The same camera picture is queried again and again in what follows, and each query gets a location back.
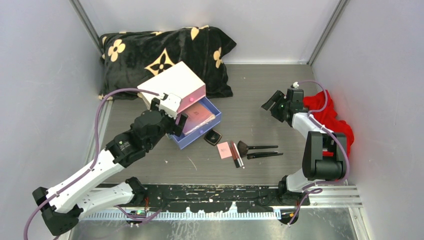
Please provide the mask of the holographic pink palette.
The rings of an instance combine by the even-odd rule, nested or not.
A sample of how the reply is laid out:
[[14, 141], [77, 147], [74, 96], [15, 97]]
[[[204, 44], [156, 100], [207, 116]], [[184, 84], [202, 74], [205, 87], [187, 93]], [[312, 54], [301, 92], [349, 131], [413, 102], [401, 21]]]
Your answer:
[[182, 113], [187, 115], [187, 120], [182, 130], [185, 136], [216, 118], [216, 115], [200, 101], [186, 108]]

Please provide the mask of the black square compact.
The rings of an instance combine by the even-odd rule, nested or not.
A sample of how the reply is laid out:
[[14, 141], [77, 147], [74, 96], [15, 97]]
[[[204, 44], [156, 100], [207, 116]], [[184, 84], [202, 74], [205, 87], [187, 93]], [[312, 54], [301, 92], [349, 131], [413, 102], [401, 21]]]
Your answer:
[[204, 135], [203, 139], [211, 146], [216, 146], [222, 139], [222, 134], [215, 129], [211, 129]]

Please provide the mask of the pink drawer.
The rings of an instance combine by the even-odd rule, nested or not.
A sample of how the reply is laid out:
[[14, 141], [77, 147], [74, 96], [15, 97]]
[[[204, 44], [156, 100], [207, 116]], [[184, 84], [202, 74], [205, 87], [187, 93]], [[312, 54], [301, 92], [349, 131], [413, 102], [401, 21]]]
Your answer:
[[204, 85], [197, 88], [196, 90], [192, 90], [188, 94], [181, 97], [181, 102], [177, 112], [181, 113], [183, 110], [195, 104], [196, 102], [198, 102], [205, 96], [206, 96], [206, 87]]

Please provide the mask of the white drawer organizer box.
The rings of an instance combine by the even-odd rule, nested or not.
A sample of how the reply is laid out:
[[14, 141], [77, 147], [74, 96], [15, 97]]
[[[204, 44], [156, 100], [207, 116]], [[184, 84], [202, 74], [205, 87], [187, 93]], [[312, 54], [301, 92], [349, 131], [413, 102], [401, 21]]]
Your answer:
[[205, 83], [181, 61], [138, 85], [137, 88], [159, 95], [175, 94], [181, 98], [201, 86], [206, 87]]

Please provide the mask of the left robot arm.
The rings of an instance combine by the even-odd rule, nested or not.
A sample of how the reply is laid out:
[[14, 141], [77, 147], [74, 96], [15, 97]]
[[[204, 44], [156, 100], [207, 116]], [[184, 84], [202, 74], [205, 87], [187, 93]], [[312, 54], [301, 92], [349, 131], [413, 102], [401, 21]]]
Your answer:
[[165, 135], [180, 136], [187, 120], [178, 117], [181, 98], [174, 94], [153, 98], [131, 124], [97, 153], [94, 159], [68, 179], [51, 188], [39, 187], [32, 195], [50, 233], [57, 237], [80, 220], [97, 211], [117, 205], [141, 206], [146, 189], [136, 177], [104, 190], [91, 193], [107, 178], [145, 157]]

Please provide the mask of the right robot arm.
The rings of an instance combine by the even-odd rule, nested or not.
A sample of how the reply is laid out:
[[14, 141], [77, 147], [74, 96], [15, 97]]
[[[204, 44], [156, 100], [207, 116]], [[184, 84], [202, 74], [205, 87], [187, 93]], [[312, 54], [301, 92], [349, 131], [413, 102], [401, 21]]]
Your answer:
[[278, 183], [276, 198], [283, 205], [299, 204], [306, 189], [320, 183], [334, 183], [347, 172], [348, 138], [318, 120], [304, 106], [304, 91], [288, 88], [277, 90], [261, 107], [280, 122], [287, 122], [305, 138], [301, 168], [284, 176]]

